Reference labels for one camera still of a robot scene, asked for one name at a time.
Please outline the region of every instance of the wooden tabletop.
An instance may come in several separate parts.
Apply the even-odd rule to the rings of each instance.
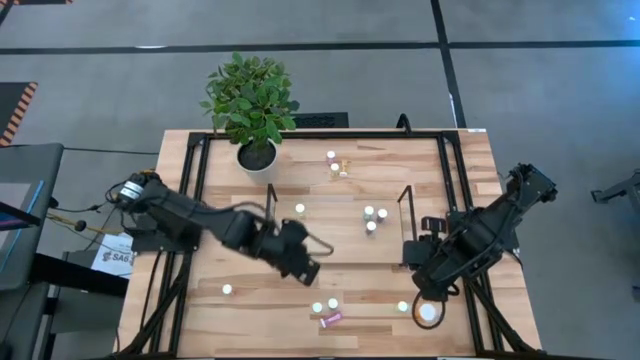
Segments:
[[[156,171],[174,190],[180,183],[188,133],[166,131],[158,159]],[[488,135],[460,130],[460,138],[474,204],[486,206],[501,194]],[[325,161],[328,150],[349,161],[346,178],[331,176]],[[463,204],[453,151],[448,150],[457,201]],[[249,180],[235,163],[235,153],[236,147],[227,141],[212,141],[203,200],[216,207],[246,200],[265,205],[266,186]],[[193,258],[179,357],[474,354],[464,294],[449,300],[443,323],[431,331],[418,328],[410,313],[396,310],[399,301],[411,304],[417,293],[411,273],[397,266],[409,221],[397,198],[411,185],[417,219],[444,217],[448,211],[435,140],[290,139],[280,146],[277,165],[276,219],[296,216],[295,204],[305,204],[302,221],[332,243],[335,254],[317,259],[322,268],[307,288],[294,279],[280,279],[262,261],[223,248],[209,233],[203,235]],[[189,194],[196,172],[194,161]],[[365,204],[389,211],[388,221],[379,224],[373,237],[364,233]],[[119,327],[123,344],[138,331],[154,259],[154,254],[136,257]],[[526,342],[539,347],[519,265],[504,257],[489,275],[498,308]],[[155,308],[159,279],[156,276],[148,314]],[[224,284],[233,286],[232,295],[222,294]],[[330,314],[326,304],[332,297],[338,299],[344,318],[322,328],[319,319]],[[311,310],[315,302],[324,304],[320,315]],[[486,314],[479,303],[478,308],[485,347],[490,348]],[[172,319],[170,310],[161,349],[168,347]]]

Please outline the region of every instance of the potted plant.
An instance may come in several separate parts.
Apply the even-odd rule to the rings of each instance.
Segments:
[[[240,167],[255,182],[268,182],[274,176],[280,131],[295,130],[291,112],[300,104],[289,99],[291,81],[282,62],[243,59],[237,52],[232,58],[209,75],[209,100],[200,106],[205,116],[212,114],[214,133],[224,129],[232,144],[241,144],[236,157]]]

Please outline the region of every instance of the concrete floor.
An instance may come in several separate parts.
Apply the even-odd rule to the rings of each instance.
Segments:
[[[640,38],[633,0],[440,2],[451,42]],[[426,0],[77,0],[16,6],[0,27],[0,48],[436,40]],[[352,127],[393,126],[401,112],[414,127],[454,126],[438,49],[265,55],[287,64],[303,112],[347,111]],[[208,72],[229,58],[0,56],[0,81],[39,84],[15,143],[155,152],[165,129],[210,126],[198,101]],[[640,278],[638,217],[626,199],[596,205],[589,191],[640,167],[640,48],[452,50],[452,58],[467,125],[488,129],[499,171],[531,162],[558,184],[558,200],[534,208],[518,230],[544,348],[637,359],[640,304],[630,286]],[[88,206],[155,160],[66,152],[55,196]],[[85,245],[50,225],[41,242],[52,255]],[[112,341],[107,330],[75,334],[55,357],[101,356]]]

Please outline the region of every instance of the pink eraser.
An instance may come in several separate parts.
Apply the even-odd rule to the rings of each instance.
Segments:
[[[332,323],[338,321],[342,319],[342,313],[341,312],[337,312],[329,317],[325,317],[320,319],[320,325],[322,325],[323,328],[326,328],[327,326],[331,325]]]

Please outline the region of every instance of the white pot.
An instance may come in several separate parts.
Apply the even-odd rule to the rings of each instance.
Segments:
[[[251,178],[251,181],[253,181],[256,184],[266,185],[268,183],[273,183],[276,180],[276,175],[278,170],[278,167],[276,166],[276,160],[278,160],[278,146],[271,139],[269,139],[269,142],[271,143],[271,145],[273,145],[273,148],[276,150],[276,156],[273,158],[273,161],[271,162],[271,164],[269,164],[269,166],[267,166],[264,169],[249,170],[244,166],[242,166],[242,164],[240,164],[238,153],[240,152],[242,145],[238,147],[238,153],[236,153],[236,163],[238,164],[238,166],[240,166],[242,170],[244,170],[245,173],[247,173],[249,178]]]

